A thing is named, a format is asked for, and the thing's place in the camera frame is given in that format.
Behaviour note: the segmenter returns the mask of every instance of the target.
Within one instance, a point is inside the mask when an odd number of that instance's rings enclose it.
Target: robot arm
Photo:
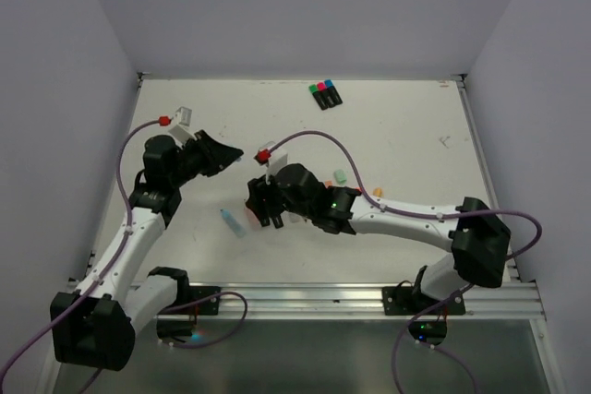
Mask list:
[[[380,205],[375,207],[356,189],[327,187],[303,165],[287,164],[282,149],[270,157],[259,153],[255,159],[272,169],[272,173],[268,171],[248,183],[247,207],[262,226],[273,221],[276,228],[282,227],[281,213],[289,211],[309,219],[326,233],[393,235],[449,253],[418,272],[413,300],[407,301],[412,311],[443,300],[470,283],[488,288],[501,286],[511,232],[496,216],[423,220],[384,210],[390,207],[437,216],[487,209],[481,200],[466,197],[459,206],[420,206],[377,198]]]
[[[211,177],[223,171],[243,155],[241,149],[222,145],[203,130],[191,134],[189,119],[190,110],[181,108],[169,130],[181,142],[180,147],[167,135],[146,142],[144,170],[138,174],[129,197],[132,226],[128,227],[124,218],[115,238],[86,279],[74,292],[59,293],[52,301],[53,320],[100,281],[53,328],[57,361],[118,371],[129,360],[136,335],[154,316],[166,306],[191,301],[188,276],[181,269],[154,269],[139,288],[129,292],[139,266],[180,205],[180,187],[199,174]],[[125,249],[112,264],[126,233]]]

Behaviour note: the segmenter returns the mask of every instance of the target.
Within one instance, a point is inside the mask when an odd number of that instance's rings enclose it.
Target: green object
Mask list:
[[[342,185],[347,181],[347,176],[343,170],[336,170],[334,172],[334,179],[337,184]]]

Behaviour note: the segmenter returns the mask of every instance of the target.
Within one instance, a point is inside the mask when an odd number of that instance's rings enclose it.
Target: red marker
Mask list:
[[[327,105],[322,99],[322,94],[320,94],[320,91],[318,91],[318,87],[316,85],[310,85],[308,89],[312,93],[312,96],[314,97],[314,100],[316,101],[320,109],[322,111],[326,110],[329,107],[329,105]]]
[[[336,105],[336,103],[334,102],[334,100],[331,97],[331,94],[329,93],[329,91],[326,88],[326,85],[324,85],[324,82],[321,82],[317,85],[318,87],[318,91],[320,91],[320,94],[322,94],[322,99],[324,100],[324,102],[329,105],[329,108],[334,107],[334,105]]]

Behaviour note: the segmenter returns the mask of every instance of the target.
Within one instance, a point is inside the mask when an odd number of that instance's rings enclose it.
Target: gray wall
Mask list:
[[[448,77],[510,0],[100,0],[135,66],[174,77]]]
[[[536,278],[569,392],[588,392],[591,0],[512,0],[468,77],[503,207],[545,227],[519,260]],[[530,235],[514,225],[518,242]]]
[[[135,99],[97,0],[0,0],[0,363],[91,248]],[[48,340],[8,374],[33,392]]]

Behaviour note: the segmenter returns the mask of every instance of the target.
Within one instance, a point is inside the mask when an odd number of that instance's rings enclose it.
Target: marker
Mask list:
[[[339,95],[339,91],[337,91],[336,88],[334,87],[334,85],[332,84],[332,80],[327,78],[326,80],[324,80],[324,85],[326,85],[326,89],[329,91],[329,94],[331,94],[334,104],[335,105],[342,104],[343,99],[341,99],[341,96]]]
[[[320,93],[320,91],[318,91],[318,87],[316,85],[310,85],[308,89],[312,93],[312,96],[314,96],[314,99],[316,99],[316,103],[318,104],[320,109],[322,111],[326,110],[329,106],[324,102],[322,94]]]
[[[326,85],[324,85],[324,82],[319,83],[317,85],[317,87],[320,90],[320,94],[322,94],[322,99],[324,100],[325,103],[327,103],[329,105],[329,108],[334,107],[336,105],[336,103],[332,99],[329,91],[326,89]]]

